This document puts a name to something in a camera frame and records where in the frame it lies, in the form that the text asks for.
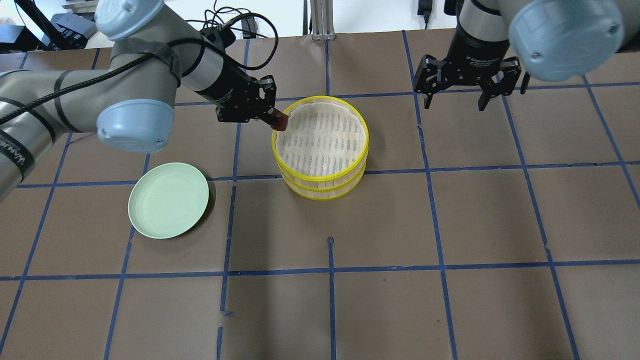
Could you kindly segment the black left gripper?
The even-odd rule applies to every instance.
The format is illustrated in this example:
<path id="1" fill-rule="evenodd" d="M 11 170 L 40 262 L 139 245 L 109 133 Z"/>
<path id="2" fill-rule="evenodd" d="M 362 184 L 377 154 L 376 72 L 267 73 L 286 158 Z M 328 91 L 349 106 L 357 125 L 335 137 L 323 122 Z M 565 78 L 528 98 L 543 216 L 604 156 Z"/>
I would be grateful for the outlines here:
<path id="1" fill-rule="evenodd" d="M 275 98 L 277 85 L 274 76 L 256 79 L 247 75 L 231 60 L 222 61 L 217 79 L 199 92 L 213 102 L 217 120 L 222 123 L 247 123 L 260 119 L 269 126 L 277 124 Z"/>

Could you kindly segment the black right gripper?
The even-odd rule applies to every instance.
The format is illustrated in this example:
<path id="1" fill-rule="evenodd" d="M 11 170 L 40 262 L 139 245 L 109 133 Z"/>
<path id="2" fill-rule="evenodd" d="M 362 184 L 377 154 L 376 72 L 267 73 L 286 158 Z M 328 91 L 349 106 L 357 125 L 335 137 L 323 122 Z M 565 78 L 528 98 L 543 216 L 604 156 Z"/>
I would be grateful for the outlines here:
<path id="1" fill-rule="evenodd" d="M 480 87 L 478 111 L 485 111 L 490 100 L 510 95 L 521 77 L 518 57 L 506 57 L 508 41 L 473 43 L 453 38 L 447 55 L 438 59 L 421 57 L 413 75 L 413 90 L 425 96 L 423 108 L 429 110 L 434 94 L 455 86 Z"/>

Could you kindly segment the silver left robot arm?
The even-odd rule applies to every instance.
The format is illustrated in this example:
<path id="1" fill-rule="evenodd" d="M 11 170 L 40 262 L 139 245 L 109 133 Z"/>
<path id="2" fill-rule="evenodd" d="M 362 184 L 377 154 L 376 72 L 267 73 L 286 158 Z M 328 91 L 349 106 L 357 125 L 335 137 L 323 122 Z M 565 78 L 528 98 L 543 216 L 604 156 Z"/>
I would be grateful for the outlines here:
<path id="1" fill-rule="evenodd" d="M 286 102 L 315 95 L 356 99 L 365 117 L 373 144 L 386 143 L 387 131 L 409 127 L 407 114 L 414 112 L 414 93 L 410 77 L 408 41 L 402 32 L 341 34 L 337 41 L 321 43 L 309 37 L 252 39 L 231 47 L 233 54 L 254 60 L 275 46 L 275 57 L 260 76 L 273 75 L 277 109 Z M 173 125 L 161 140 L 162 150 L 150 155 L 151 164 L 187 162 L 204 172 L 206 178 L 231 182 L 254 176 L 275 174 L 270 146 L 272 129 L 262 120 L 237 125 L 217 119 L 213 102 L 201 96 L 198 101 L 182 101 L 178 81 L 163 60 L 152 56 L 133 68 L 96 84 L 49 100 L 18 117 L 32 132 L 27 136 L 12 132 L 34 161 L 46 161 L 47 153 L 60 146 L 67 134 L 88 133 L 89 142 L 72 144 L 67 155 L 60 155 L 62 177 L 55 177 L 58 164 L 49 162 L 48 178 L 22 174 L 13 161 L 1 157 L 1 200 L 18 196 L 16 188 L 52 187 L 58 183 L 83 187 L 132 186 L 141 177 L 144 153 L 126 152 L 106 145 L 98 136 L 99 114 L 112 105 L 132 100 L 153 100 L 171 106 Z"/>

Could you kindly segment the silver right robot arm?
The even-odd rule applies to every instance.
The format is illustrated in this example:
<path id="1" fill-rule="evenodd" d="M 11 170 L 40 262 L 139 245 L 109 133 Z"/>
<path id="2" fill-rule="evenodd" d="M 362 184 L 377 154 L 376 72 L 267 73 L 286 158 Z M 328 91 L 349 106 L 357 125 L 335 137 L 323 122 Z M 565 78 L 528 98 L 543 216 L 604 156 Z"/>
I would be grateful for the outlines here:
<path id="1" fill-rule="evenodd" d="M 509 96 L 531 78 L 562 82 L 583 76 L 614 54 L 639 50 L 637 0 L 447 0 L 455 33 L 444 59 L 423 55 L 413 90 L 428 109 L 436 93 L 478 86 L 478 109 Z"/>

